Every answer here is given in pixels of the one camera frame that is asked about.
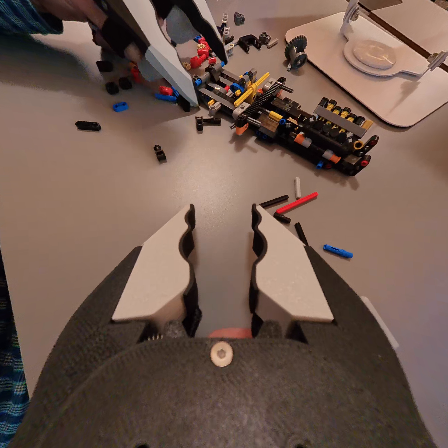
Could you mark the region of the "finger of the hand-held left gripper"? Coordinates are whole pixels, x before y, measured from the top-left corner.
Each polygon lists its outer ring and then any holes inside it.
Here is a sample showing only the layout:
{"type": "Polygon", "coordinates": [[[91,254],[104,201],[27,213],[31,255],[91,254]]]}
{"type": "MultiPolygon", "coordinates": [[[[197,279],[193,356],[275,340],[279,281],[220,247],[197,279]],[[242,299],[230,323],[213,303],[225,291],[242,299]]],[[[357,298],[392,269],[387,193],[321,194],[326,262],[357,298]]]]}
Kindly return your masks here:
{"type": "Polygon", "coordinates": [[[204,0],[154,0],[157,16],[164,21],[166,32],[176,44],[197,35],[205,38],[216,56],[225,64],[228,56],[210,9],[204,0]]]}
{"type": "Polygon", "coordinates": [[[165,36],[152,0],[104,1],[107,18],[120,18],[134,29],[138,26],[150,46],[145,54],[148,62],[170,82],[191,106],[198,106],[191,76],[184,70],[177,51],[165,36]]]}

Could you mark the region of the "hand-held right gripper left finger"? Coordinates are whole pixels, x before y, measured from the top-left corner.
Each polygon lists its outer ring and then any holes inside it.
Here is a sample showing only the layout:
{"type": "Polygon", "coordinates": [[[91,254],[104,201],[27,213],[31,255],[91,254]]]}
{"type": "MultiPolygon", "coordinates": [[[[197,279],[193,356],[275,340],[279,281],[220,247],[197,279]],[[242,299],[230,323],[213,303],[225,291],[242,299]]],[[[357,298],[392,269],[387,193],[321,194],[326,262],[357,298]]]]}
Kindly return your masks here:
{"type": "Polygon", "coordinates": [[[158,331],[179,320],[194,337],[202,318],[189,256],[194,249],[195,208],[186,205],[141,246],[112,315],[114,322],[148,321],[158,331]]]}

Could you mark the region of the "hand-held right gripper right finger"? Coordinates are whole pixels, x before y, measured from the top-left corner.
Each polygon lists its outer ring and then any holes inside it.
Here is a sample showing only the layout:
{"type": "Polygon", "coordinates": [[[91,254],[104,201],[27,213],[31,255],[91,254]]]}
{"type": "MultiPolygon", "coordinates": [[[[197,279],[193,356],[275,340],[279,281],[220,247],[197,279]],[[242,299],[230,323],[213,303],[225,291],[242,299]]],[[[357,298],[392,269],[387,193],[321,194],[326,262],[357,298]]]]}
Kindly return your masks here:
{"type": "Polygon", "coordinates": [[[252,336],[267,321],[277,322],[283,336],[294,322],[332,323],[307,246],[257,204],[251,208],[251,227],[256,255],[249,283],[252,336]]]}

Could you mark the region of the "black lego axle connector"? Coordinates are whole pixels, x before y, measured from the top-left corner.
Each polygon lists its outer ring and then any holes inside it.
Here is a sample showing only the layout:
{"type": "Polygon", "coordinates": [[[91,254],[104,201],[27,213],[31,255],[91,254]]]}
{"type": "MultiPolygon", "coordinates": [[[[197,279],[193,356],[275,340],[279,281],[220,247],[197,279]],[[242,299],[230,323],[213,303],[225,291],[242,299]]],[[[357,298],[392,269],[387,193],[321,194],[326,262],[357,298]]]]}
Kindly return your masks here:
{"type": "Polygon", "coordinates": [[[221,126],[221,118],[195,116],[195,128],[197,132],[203,132],[204,127],[207,126],[221,126]]]}

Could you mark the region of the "partly built lego vehicle chassis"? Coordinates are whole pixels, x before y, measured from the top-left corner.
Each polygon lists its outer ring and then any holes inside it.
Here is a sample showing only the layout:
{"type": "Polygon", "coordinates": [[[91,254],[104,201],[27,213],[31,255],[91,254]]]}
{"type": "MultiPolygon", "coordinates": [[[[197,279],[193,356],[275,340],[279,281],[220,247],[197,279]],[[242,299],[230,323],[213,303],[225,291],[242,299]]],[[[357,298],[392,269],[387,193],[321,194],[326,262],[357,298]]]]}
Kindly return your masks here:
{"type": "Polygon", "coordinates": [[[266,73],[257,79],[254,69],[238,77],[223,63],[193,75],[193,83],[210,113],[232,117],[230,128],[236,135],[252,130],[258,139],[290,150],[317,169],[335,169],[346,176],[356,176],[371,162],[370,151],[379,137],[362,139],[373,122],[334,99],[323,97],[314,112],[307,113],[284,96],[294,92],[286,78],[266,73]]]}

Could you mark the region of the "person's left forearm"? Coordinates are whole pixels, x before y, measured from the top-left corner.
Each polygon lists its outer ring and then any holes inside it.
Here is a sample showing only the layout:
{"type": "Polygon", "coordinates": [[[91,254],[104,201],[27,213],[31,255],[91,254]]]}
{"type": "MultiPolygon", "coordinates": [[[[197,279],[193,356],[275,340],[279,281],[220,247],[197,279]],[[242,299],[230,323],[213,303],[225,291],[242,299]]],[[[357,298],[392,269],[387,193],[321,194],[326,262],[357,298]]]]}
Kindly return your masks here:
{"type": "Polygon", "coordinates": [[[39,12],[29,0],[0,2],[2,35],[60,35],[63,21],[52,14],[39,12]]]}

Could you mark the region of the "long red lego axle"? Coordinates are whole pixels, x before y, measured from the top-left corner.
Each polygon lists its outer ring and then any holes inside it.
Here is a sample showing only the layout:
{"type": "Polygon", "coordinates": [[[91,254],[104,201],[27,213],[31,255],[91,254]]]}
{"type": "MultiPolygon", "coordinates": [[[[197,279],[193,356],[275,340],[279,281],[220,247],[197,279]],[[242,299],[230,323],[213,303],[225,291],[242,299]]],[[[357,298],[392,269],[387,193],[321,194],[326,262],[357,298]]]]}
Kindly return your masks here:
{"type": "Polygon", "coordinates": [[[294,202],[289,203],[289,204],[277,209],[276,213],[281,214],[281,215],[288,213],[289,211],[294,210],[295,208],[297,208],[303,204],[306,204],[309,201],[316,199],[318,197],[318,195],[319,195],[318,192],[310,193],[310,194],[306,195],[305,197],[299,198],[299,199],[295,200],[294,202]]]}

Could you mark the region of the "dark grey lego gear assembly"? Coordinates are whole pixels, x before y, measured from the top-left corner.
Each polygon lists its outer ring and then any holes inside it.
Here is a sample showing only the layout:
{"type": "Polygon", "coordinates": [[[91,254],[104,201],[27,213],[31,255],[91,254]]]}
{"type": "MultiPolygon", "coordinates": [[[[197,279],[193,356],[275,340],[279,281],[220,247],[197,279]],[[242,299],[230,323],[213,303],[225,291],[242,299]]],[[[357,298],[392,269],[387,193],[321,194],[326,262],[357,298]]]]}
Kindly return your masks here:
{"type": "Polygon", "coordinates": [[[289,60],[287,71],[297,70],[307,62],[305,48],[307,46],[307,37],[300,35],[290,40],[285,47],[284,55],[289,60]]]}

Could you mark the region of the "person's left hand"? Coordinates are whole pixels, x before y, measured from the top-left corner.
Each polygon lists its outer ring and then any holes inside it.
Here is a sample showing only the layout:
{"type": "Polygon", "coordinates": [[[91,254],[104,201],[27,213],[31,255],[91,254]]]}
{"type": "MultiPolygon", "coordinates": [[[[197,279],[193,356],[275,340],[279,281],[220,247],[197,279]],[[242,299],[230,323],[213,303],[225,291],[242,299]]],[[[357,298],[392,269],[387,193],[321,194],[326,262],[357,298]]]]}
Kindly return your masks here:
{"type": "Polygon", "coordinates": [[[112,48],[103,39],[99,30],[102,29],[107,15],[98,7],[95,1],[92,0],[32,0],[31,3],[35,8],[46,14],[53,16],[63,21],[79,21],[82,23],[89,23],[93,41],[97,46],[113,52],[112,48]]]}

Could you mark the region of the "blue plaid shirt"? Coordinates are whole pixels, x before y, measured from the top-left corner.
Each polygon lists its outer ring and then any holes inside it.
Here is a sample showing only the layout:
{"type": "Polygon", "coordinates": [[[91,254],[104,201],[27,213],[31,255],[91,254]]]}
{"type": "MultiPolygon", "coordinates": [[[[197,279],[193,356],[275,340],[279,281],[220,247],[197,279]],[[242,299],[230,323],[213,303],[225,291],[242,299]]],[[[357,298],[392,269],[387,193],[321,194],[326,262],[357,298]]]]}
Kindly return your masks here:
{"type": "Polygon", "coordinates": [[[0,446],[8,447],[30,402],[8,284],[0,259],[0,446]]]}

